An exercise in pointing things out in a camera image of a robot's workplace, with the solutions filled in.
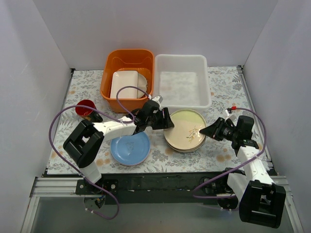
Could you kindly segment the cream green plate with sprig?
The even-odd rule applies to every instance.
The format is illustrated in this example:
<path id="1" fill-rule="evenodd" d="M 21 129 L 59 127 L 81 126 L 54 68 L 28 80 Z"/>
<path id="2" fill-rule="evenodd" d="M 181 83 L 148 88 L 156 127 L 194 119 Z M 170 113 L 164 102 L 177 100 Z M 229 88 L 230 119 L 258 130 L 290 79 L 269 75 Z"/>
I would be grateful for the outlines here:
<path id="1" fill-rule="evenodd" d="M 164 130 L 167 143 L 178 149 L 191 149 L 205 141 L 199 131 L 207 126 L 203 116 L 195 110 L 182 109 L 170 115 L 174 127 Z"/>

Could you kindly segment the blue beige plate with sprig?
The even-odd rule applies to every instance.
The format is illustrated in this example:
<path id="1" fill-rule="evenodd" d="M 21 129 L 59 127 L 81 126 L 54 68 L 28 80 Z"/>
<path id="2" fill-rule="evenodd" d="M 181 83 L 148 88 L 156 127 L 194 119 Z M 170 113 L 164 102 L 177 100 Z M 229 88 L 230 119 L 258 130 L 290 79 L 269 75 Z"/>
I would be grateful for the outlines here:
<path id="1" fill-rule="evenodd" d="M 197 149 L 199 149 L 203 144 L 205 143 L 205 141 L 202 141 L 198 146 L 194 147 L 194 148 L 191 148 L 191 149 L 178 149 L 174 146 L 172 146 L 170 143 L 168 143 L 168 145 L 175 151 L 178 151 L 178 152 L 182 152 L 182 153 L 188 153 L 188 152 L 193 152 L 193 151 L 196 151 Z"/>

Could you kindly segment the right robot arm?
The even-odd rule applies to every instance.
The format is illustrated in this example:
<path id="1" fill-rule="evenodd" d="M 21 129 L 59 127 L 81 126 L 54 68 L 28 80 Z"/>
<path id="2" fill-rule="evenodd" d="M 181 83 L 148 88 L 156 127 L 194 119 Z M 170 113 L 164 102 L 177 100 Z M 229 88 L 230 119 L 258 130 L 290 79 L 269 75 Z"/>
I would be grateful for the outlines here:
<path id="1" fill-rule="evenodd" d="M 220 117 L 212 125 L 201 129 L 200 133 L 217 141 L 230 141 L 242 164 L 243 174 L 231 169 L 220 180 L 220 188 L 224 192 L 236 195 L 241 221 L 278 228 L 286 191 L 271 179 L 259 159 L 259 146 L 252 140 L 253 125 L 254 119 L 249 116 L 239 116 L 237 124 L 229 118 Z"/>

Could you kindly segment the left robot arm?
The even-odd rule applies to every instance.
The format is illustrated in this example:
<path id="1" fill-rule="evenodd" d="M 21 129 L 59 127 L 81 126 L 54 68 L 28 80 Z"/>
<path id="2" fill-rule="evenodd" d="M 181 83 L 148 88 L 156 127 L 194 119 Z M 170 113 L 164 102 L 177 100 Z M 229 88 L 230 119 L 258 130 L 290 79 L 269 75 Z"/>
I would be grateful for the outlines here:
<path id="1" fill-rule="evenodd" d="M 103 190 L 102 175 L 95 163 L 95 158 L 102 142 L 121 136 L 135 135 L 147 127 L 153 130 L 174 127 L 167 107 L 161 106 L 162 97 L 148 100 L 140 109 L 117 119 L 100 123 L 81 121 L 63 144 L 63 149 L 78 166 L 82 176 L 86 178 L 86 187 L 92 194 Z"/>

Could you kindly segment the white round plate in bin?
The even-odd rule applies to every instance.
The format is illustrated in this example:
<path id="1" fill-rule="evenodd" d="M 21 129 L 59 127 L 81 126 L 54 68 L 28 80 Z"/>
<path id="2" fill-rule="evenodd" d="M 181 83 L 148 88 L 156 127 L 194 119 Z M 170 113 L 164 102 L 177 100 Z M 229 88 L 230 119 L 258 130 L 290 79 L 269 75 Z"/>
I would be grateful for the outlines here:
<path id="1" fill-rule="evenodd" d="M 125 86 L 135 86 L 143 91 L 147 91 L 147 79 L 135 70 L 119 71 L 118 75 L 121 79 L 121 88 Z M 121 99 L 139 99 L 144 95 L 142 91 L 135 88 L 123 89 L 118 97 Z"/>

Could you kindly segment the white translucent plastic bin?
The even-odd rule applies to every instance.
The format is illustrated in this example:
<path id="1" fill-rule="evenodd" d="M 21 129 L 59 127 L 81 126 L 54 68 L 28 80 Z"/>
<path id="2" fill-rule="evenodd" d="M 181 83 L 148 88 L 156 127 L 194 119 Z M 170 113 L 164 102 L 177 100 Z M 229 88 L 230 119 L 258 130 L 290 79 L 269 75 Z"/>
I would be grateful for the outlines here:
<path id="1" fill-rule="evenodd" d="M 212 105 L 206 57 L 159 54 L 155 57 L 153 96 L 173 113 L 181 109 L 203 112 Z"/>

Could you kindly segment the orange plastic bin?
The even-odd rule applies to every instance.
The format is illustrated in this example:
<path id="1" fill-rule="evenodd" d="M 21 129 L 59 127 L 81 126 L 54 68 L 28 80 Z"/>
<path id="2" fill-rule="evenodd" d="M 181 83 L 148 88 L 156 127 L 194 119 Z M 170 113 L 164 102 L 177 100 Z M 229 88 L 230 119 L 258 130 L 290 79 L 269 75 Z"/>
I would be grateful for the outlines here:
<path id="1" fill-rule="evenodd" d="M 115 113 L 125 113 L 116 99 L 110 98 L 113 73 L 117 71 L 135 70 L 147 80 L 147 93 L 154 90 L 154 55 L 145 49 L 120 49 L 111 52 L 106 60 L 101 81 L 100 94 L 111 110 Z"/>

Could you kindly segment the floral table mat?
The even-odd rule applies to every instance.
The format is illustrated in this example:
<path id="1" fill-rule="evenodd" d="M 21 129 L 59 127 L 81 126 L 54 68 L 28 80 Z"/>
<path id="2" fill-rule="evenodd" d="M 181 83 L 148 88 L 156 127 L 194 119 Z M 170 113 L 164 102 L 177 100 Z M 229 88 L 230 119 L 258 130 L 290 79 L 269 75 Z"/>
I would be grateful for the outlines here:
<path id="1" fill-rule="evenodd" d="M 225 109 L 237 106 L 235 114 L 248 115 L 249 102 L 236 67 L 209 67 L 209 86 L 212 105 L 202 112 L 207 124 L 217 118 L 225 117 Z M 102 80 L 100 70 L 74 71 L 65 100 L 67 110 L 62 114 L 54 137 L 54 146 L 47 166 L 48 175 L 75 174 L 74 162 L 63 150 L 63 143 L 81 118 L 71 106 L 84 99 L 92 100 L 96 107 L 105 112 L 104 120 L 118 117 L 113 113 L 100 94 Z M 206 172 L 222 171 L 227 167 L 236 167 L 239 160 L 230 141 L 215 141 L 207 138 L 198 150 L 180 153 L 166 142 L 162 131 L 146 129 L 151 142 L 149 156 L 136 166 L 124 166 L 118 163 L 110 153 L 110 144 L 103 143 L 96 157 L 96 165 L 101 173 L 164 173 L 164 172 Z"/>

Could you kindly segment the blue round plate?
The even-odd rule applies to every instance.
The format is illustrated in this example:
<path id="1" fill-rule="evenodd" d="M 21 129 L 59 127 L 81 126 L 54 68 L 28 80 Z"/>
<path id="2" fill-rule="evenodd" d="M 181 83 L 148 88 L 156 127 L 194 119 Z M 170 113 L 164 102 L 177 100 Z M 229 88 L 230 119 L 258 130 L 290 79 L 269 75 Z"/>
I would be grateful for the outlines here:
<path id="1" fill-rule="evenodd" d="M 121 136 L 111 140 L 112 157 L 122 165 L 136 166 L 142 163 L 150 153 L 151 142 L 145 132 Z"/>

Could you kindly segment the cream rectangular plate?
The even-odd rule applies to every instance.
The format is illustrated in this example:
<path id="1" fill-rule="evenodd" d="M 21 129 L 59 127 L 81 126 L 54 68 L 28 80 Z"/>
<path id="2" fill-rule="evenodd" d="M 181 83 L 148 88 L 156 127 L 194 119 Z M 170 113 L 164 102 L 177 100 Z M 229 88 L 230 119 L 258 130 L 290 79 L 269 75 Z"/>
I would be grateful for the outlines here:
<path id="1" fill-rule="evenodd" d="M 138 86 L 138 72 L 134 70 L 116 71 L 112 76 L 110 98 L 115 99 L 117 92 L 126 86 Z M 118 94 L 119 99 L 136 99 L 137 90 L 135 88 L 125 88 Z"/>

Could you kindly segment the red and black mug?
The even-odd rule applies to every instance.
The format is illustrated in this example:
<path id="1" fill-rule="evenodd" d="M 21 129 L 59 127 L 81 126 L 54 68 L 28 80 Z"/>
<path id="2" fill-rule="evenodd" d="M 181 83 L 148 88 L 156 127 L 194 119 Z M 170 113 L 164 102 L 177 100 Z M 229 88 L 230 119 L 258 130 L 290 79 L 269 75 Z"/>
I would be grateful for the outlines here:
<path id="1" fill-rule="evenodd" d="M 77 105 L 83 105 L 96 109 L 95 103 L 91 100 L 82 100 L 78 102 Z M 99 123 L 103 121 L 103 118 L 97 112 L 85 107 L 75 107 L 75 112 L 83 119 L 86 119 L 92 123 Z"/>

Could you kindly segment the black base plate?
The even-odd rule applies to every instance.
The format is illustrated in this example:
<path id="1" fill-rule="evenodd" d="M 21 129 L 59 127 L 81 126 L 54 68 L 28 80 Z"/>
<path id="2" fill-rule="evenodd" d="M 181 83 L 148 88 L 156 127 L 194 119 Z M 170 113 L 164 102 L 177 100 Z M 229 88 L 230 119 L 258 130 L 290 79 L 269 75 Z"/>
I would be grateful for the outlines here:
<path id="1" fill-rule="evenodd" d="M 221 177 L 196 192 L 193 189 L 219 172 L 125 173 L 104 174 L 96 183 L 112 193 L 119 203 L 195 203 L 194 195 L 207 196 L 203 203 L 216 204 L 215 196 L 232 195 L 227 176 Z"/>

